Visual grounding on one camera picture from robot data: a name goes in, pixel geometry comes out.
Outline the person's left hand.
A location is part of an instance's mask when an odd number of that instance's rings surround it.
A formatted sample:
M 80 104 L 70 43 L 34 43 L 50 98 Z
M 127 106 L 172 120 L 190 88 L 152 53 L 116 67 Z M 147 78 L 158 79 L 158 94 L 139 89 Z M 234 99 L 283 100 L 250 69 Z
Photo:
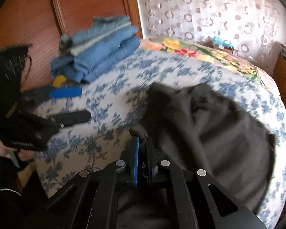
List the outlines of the person's left hand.
M 11 158 L 11 152 L 18 153 L 18 157 L 21 161 L 32 160 L 35 155 L 34 151 L 9 148 L 4 146 L 3 143 L 0 141 L 0 157 Z

